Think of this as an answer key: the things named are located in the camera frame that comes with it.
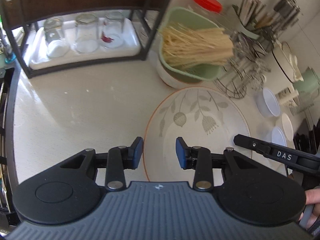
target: green mug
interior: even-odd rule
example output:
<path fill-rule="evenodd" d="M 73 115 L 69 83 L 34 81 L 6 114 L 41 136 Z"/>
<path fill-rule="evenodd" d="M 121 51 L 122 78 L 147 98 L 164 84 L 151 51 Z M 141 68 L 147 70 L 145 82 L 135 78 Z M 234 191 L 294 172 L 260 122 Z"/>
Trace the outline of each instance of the green mug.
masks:
<path fill-rule="evenodd" d="M 318 91 L 318 94 L 311 96 L 312 98 L 316 98 L 320 92 L 319 77 L 312 68 L 307 68 L 302 74 L 302 77 L 303 81 L 297 81 L 292 84 L 294 89 L 298 90 L 299 93 L 309 93 L 310 95 L 313 95 L 314 92 Z"/>

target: blue finger pad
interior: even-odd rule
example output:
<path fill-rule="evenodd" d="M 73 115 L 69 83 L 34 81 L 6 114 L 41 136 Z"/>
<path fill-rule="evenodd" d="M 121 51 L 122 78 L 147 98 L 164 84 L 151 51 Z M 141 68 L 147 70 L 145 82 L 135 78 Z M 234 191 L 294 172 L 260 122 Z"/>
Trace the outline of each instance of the blue finger pad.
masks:
<path fill-rule="evenodd" d="M 184 149 L 178 139 L 176 139 L 176 154 L 179 160 L 179 164 L 181 168 L 186 168 L 187 162 L 186 162 L 186 155 L 184 153 Z"/>
<path fill-rule="evenodd" d="M 142 146 L 143 146 L 143 139 L 141 139 L 134 150 L 133 154 L 133 167 L 136 169 L 139 166 L 139 162 L 142 155 Z"/>

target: black circular pad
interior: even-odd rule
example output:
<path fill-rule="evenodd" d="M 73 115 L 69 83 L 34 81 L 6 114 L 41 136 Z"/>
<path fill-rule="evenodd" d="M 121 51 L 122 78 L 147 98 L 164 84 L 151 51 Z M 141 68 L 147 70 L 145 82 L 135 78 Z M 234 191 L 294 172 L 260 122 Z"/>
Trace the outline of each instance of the black circular pad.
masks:
<path fill-rule="evenodd" d="M 246 189 L 247 197 L 250 200 L 262 204 L 271 204 L 283 197 L 283 190 L 275 183 L 261 181 L 249 185 Z"/>
<path fill-rule="evenodd" d="M 281 174 L 252 169 L 225 181 L 218 189 L 218 200 L 233 217 L 268 227 L 297 220 L 305 205 L 305 193 Z"/>
<path fill-rule="evenodd" d="M 49 182 L 36 190 L 36 196 L 46 203 L 59 203 L 67 200 L 73 193 L 72 187 L 64 182 Z"/>
<path fill-rule="evenodd" d="M 84 173 L 56 167 L 22 182 L 13 193 L 20 219 L 46 225 L 78 220 L 100 199 L 99 186 Z"/>

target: upside-down glass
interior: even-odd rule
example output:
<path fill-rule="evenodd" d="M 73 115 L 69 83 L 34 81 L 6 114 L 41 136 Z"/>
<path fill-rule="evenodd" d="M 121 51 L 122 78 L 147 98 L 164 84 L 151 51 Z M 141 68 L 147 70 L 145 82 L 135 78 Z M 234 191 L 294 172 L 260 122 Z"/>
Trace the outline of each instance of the upside-down glass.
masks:
<path fill-rule="evenodd" d="M 63 20 L 59 17 L 46 19 L 44 37 L 49 58 L 62 57 L 69 51 L 69 43 L 63 30 Z"/>
<path fill-rule="evenodd" d="M 101 44 L 105 48 L 118 48 L 124 43 L 124 16 L 119 11 L 110 11 L 103 22 Z"/>
<path fill-rule="evenodd" d="M 99 19 L 92 13 L 82 13 L 76 18 L 75 50 L 79 53 L 91 53 L 99 47 Z"/>

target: ribbed gray grip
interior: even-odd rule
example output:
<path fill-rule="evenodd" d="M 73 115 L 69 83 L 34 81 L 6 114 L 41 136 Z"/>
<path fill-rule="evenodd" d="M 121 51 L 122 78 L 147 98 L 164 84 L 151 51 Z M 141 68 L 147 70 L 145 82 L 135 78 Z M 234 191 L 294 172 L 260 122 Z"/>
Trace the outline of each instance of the ribbed gray grip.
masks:
<path fill-rule="evenodd" d="M 108 193 L 87 217 L 62 226 L 23 222 L 7 240 L 301 240 L 312 237 L 295 223 L 261 228 L 226 214 L 209 193 L 187 182 L 132 182 Z"/>

